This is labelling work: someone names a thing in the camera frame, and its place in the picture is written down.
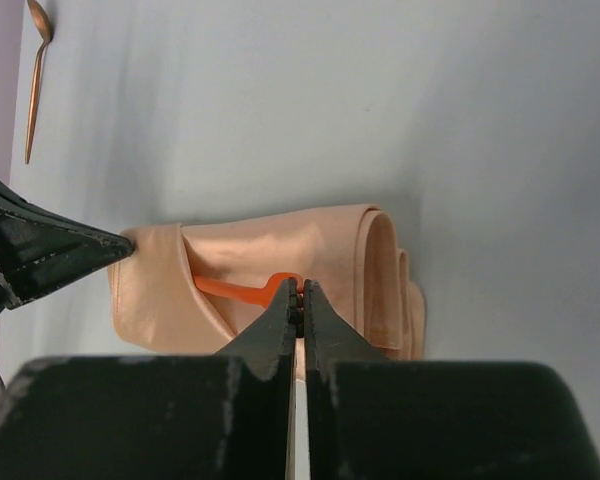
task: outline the table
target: table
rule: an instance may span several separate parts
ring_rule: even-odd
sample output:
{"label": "table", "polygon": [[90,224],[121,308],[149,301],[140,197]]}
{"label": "table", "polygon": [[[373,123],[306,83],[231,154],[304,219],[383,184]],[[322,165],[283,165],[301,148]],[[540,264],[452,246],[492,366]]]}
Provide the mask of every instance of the table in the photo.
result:
{"label": "table", "polygon": [[[111,231],[374,202],[428,303],[431,358],[529,359],[600,448],[600,0],[41,2],[11,186]],[[0,372],[133,353],[104,272],[0,319]]]}

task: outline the peach towel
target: peach towel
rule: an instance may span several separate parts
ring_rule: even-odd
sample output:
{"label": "peach towel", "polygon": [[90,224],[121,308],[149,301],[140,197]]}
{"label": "peach towel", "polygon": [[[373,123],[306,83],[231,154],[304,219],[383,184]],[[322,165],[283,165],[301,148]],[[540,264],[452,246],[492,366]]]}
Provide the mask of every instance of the peach towel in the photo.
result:
{"label": "peach towel", "polygon": [[[113,325],[128,342],[171,354],[225,346],[262,307],[206,296],[206,276],[262,287],[280,271],[322,286],[335,311],[392,359],[422,357],[424,299],[409,280],[389,216],[371,205],[316,208],[221,225],[147,226],[123,235],[135,253],[109,267]],[[304,378],[299,343],[297,376]]]}

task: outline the folded towel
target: folded towel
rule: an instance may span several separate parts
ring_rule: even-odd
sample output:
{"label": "folded towel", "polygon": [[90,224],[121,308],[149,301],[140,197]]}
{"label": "folded towel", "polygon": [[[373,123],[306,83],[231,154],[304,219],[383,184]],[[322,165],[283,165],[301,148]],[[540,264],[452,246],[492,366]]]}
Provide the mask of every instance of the folded towel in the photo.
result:
{"label": "folded towel", "polygon": [[[135,253],[109,267],[113,324],[156,352],[208,354],[262,307],[205,295],[193,275],[262,287],[276,272],[320,283],[335,311],[392,359],[422,357],[424,299],[395,227],[377,207],[316,208],[221,225],[147,226],[123,235]],[[304,378],[298,345],[297,376]]]}

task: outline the orange spoon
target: orange spoon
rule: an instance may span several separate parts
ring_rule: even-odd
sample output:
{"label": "orange spoon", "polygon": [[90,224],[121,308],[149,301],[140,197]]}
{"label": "orange spoon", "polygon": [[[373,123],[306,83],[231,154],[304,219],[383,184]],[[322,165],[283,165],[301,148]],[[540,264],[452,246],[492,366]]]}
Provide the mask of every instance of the orange spoon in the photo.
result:
{"label": "orange spoon", "polygon": [[231,298],[252,305],[260,305],[267,308],[274,295],[280,288],[280,284],[287,278],[295,278],[298,282],[298,293],[302,293],[304,287],[302,277],[297,273],[278,272],[269,277],[267,284],[263,288],[245,287],[233,283],[221,282],[207,277],[193,277],[198,290],[215,295],[217,297]]}

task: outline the pink cloth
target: pink cloth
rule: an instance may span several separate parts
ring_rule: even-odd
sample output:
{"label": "pink cloth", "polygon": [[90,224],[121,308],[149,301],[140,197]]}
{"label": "pink cloth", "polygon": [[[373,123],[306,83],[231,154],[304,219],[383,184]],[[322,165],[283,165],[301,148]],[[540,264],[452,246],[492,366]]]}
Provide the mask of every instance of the pink cloth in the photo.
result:
{"label": "pink cloth", "polygon": [[287,271],[318,281],[335,311],[388,357],[422,357],[424,300],[409,280],[409,258],[397,246],[393,222],[377,207],[316,208],[123,234],[136,251],[109,267],[109,280],[113,324],[128,342],[163,353],[213,353],[263,309],[205,295],[192,274],[262,287],[272,274]]}

